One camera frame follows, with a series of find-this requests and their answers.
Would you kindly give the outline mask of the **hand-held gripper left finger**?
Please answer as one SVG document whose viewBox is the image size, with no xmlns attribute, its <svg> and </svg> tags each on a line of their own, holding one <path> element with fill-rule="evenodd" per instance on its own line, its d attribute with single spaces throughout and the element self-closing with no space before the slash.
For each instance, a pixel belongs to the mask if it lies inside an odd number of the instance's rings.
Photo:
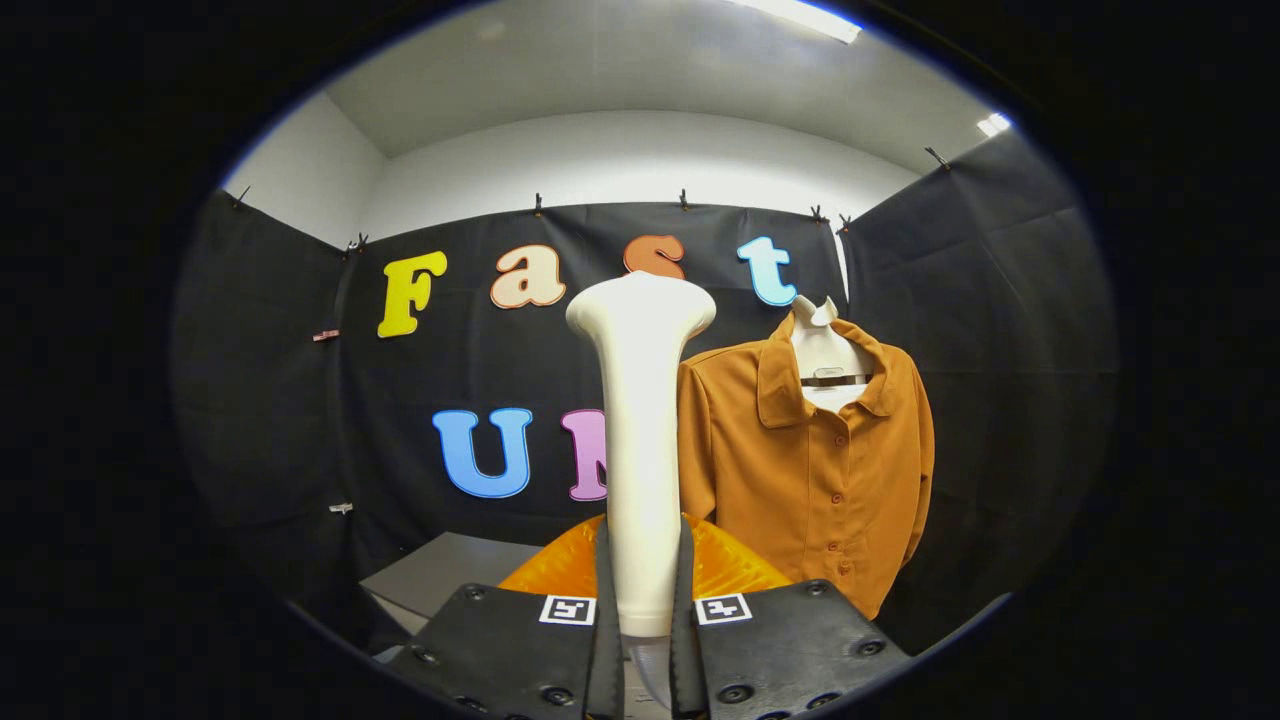
<svg viewBox="0 0 1280 720">
<path fill-rule="evenodd" d="M 608 523 L 598 515 L 547 546 L 591 592 L 460 585 L 385 670 L 454 719 L 621 719 L 625 652 Z"/>
</svg>

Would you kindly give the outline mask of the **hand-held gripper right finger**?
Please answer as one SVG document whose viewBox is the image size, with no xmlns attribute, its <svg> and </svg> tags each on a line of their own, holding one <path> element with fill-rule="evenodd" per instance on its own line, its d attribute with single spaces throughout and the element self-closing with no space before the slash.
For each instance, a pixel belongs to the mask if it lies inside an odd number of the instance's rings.
<svg viewBox="0 0 1280 720">
<path fill-rule="evenodd" d="M 819 719 L 899 679 L 909 653 L 828 580 L 776 580 L 708 521 L 684 520 L 669 632 L 676 719 Z"/>
</svg>

